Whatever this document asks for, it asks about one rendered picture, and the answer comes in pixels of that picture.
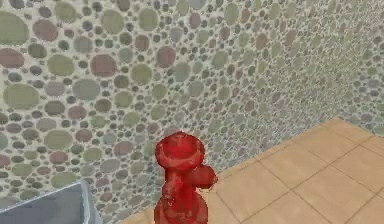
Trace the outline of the red fire hydrant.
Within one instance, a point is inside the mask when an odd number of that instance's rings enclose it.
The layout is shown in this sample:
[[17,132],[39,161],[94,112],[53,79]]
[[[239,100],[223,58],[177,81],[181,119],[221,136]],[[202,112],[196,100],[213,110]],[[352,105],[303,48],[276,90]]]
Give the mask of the red fire hydrant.
[[203,164],[203,143],[178,131],[157,143],[155,157],[165,171],[155,224],[208,224],[208,206],[197,189],[210,189],[218,178],[212,167]]

